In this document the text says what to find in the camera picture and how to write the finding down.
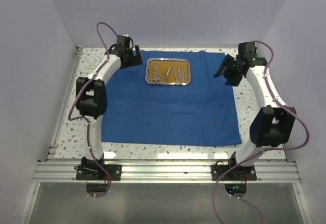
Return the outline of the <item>thin steel tweezers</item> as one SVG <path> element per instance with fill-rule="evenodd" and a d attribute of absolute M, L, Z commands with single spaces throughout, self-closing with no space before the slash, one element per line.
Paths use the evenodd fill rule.
<path fill-rule="evenodd" d="M 183 67 L 177 68 L 181 82 L 185 82 L 184 69 Z"/>

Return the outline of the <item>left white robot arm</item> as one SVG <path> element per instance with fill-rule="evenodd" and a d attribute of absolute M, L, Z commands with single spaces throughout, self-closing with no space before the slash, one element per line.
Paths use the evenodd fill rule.
<path fill-rule="evenodd" d="M 139 46 L 134 46 L 129 35 L 118 35 L 116 43 L 104 53 L 103 61 L 86 77 L 76 80 L 76 99 L 74 107 L 80 119 L 86 120 L 87 155 L 82 158 L 77 171 L 77 180 L 108 180 L 111 167 L 104 163 L 101 141 L 101 122 L 107 109 L 105 86 L 119 69 L 142 64 Z"/>

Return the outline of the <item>blue surgical cloth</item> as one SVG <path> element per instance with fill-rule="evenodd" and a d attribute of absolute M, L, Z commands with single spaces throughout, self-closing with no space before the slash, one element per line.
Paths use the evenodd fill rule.
<path fill-rule="evenodd" d="M 206 147 L 241 143 L 233 89 L 215 77 L 223 53 L 142 51 L 141 56 L 142 65 L 116 71 L 106 84 L 103 142 Z M 151 58 L 188 60 L 191 82 L 146 83 Z"/>

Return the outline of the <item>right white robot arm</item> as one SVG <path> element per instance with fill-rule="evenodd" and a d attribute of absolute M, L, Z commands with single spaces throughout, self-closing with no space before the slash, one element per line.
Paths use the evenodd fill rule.
<path fill-rule="evenodd" d="M 254 172 L 255 161 L 267 149 L 277 148 L 289 140 L 296 110 L 287 107 L 271 82 L 267 60 L 257 55 L 255 42 L 242 42 L 238 54 L 225 56 L 215 77 L 223 76 L 227 86 L 237 87 L 245 78 L 251 85 L 259 111 L 249 129 L 249 140 L 234 152 L 227 165 L 216 164 L 223 180 L 240 180 Z"/>

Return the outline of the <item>steel instrument tray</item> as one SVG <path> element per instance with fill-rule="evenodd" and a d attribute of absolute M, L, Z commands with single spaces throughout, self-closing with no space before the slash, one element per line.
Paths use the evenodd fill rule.
<path fill-rule="evenodd" d="M 147 61 L 147 84 L 186 86 L 191 79 L 191 66 L 186 59 L 152 58 Z"/>

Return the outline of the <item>steel scalpel handle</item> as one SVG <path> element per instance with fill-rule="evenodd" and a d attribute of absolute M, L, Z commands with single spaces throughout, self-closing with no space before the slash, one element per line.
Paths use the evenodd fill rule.
<path fill-rule="evenodd" d="M 169 77 L 169 75 L 170 75 L 170 73 L 173 71 L 173 66 L 171 66 L 169 69 L 168 69 L 168 71 L 167 71 L 167 73 L 166 73 L 166 75 L 165 75 L 165 79 L 167 79 L 168 77 Z"/>

